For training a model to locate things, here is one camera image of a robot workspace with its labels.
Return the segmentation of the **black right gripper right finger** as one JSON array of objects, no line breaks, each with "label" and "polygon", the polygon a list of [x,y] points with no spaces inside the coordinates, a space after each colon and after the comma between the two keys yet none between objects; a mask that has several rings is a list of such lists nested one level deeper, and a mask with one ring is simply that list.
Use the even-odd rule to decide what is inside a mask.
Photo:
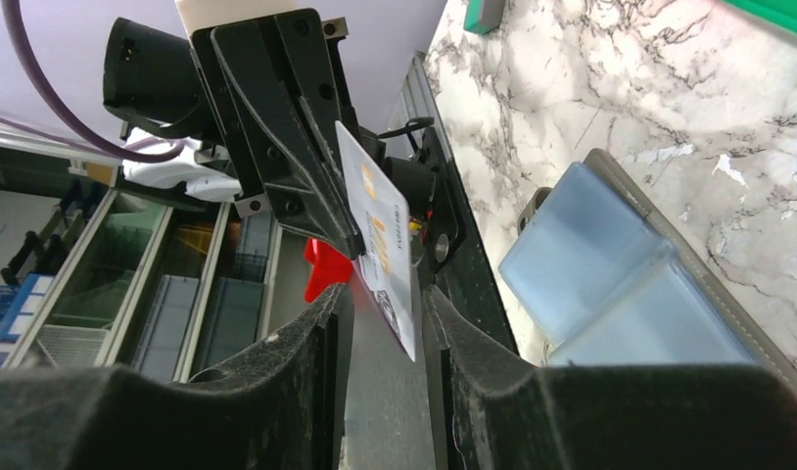
[{"label": "black right gripper right finger", "polygon": [[797,469],[797,398],[754,366],[536,367],[424,292],[441,469]]}]

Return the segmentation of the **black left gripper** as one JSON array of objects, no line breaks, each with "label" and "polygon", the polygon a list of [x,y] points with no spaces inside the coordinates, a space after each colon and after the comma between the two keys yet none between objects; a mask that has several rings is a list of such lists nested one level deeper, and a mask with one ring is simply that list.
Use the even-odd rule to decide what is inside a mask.
[{"label": "black left gripper", "polygon": [[340,57],[344,19],[311,8],[219,26],[188,38],[119,18],[104,60],[103,104],[126,124],[200,144],[134,175],[183,187],[241,216],[273,211],[285,229],[348,259],[363,241],[344,185],[337,122],[358,132]]}]

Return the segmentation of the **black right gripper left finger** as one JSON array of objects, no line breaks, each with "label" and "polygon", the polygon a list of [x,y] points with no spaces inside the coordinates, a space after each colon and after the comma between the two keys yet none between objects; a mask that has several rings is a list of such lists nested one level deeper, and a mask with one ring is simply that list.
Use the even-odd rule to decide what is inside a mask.
[{"label": "black right gripper left finger", "polygon": [[0,469],[334,469],[347,288],[186,383],[124,365],[0,370]]}]

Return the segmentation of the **grey card holder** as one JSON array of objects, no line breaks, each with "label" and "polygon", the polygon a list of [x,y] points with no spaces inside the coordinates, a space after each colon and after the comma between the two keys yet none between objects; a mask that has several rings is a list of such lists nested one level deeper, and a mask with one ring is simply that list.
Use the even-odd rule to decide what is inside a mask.
[{"label": "grey card holder", "polygon": [[797,394],[797,368],[607,152],[538,189],[499,273],[553,366],[761,366]]}]

